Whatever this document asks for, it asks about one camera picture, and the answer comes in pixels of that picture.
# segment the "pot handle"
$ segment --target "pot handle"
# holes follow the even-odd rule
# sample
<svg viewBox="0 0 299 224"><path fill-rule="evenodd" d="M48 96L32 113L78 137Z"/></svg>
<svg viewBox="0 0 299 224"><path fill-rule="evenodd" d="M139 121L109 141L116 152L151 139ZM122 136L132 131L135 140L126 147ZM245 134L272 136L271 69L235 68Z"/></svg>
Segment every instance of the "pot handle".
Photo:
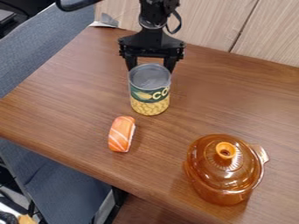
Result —
<svg viewBox="0 0 299 224"><path fill-rule="evenodd" d="M264 148L262 148L259 144L251 143L249 145L252 149L254 149L254 151L256 152L256 154L258 155L259 159L261 160L261 162L263 164L265 164L266 162L268 162L270 160L269 156L266 153L266 151L264 150Z"/></svg>

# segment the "orange lid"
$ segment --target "orange lid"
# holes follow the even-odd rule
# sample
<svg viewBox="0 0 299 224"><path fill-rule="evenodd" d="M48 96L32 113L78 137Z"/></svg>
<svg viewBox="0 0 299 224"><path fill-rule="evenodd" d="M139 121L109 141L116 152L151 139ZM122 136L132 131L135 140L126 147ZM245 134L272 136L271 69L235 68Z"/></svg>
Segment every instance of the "orange lid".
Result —
<svg viewBox="0 0 299 224"><path fill-rule="evenodd" d="M262 163L243 141L228 135L199 138L193 168L207 185L219 190L239 191L254 187L261 176Z"/></svg>

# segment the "lid knob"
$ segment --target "lid knob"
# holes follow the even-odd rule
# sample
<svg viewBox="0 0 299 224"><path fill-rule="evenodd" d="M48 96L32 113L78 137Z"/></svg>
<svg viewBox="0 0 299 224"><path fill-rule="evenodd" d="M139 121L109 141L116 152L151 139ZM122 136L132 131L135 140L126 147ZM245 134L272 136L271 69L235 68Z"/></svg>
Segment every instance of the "lid knob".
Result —
<svg viewBox="0 0 299 224"><path fill-rule="evenodd" d="M231 143L221 142L216 145L217 154L223 159L231 159L236 155L236 148Z"/></svg>

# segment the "corn can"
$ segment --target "corn can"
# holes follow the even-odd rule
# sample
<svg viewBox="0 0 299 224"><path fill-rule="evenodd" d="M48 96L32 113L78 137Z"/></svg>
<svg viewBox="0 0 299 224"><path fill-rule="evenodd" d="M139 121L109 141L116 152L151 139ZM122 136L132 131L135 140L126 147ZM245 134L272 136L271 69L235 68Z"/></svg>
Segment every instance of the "corn can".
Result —
<svg viewBox="0 0 299 224"><path fill-rule="evenodd" d="M129 92L134 111L155 116L170 105L170 72L159 64L143 64L129 71Z"/></svg>

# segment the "can lid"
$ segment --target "can lid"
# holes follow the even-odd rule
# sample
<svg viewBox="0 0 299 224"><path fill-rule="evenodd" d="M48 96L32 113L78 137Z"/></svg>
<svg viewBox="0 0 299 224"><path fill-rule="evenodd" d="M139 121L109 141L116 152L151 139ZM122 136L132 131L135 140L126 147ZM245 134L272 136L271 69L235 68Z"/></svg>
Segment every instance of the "can lid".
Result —
<svg viewBox="0 0 299 224"><path fill-rule="evenodd" d="M152 90L170 85L170 71L157 63L143 64L129 72L130 83L140 89Z"/></svg>

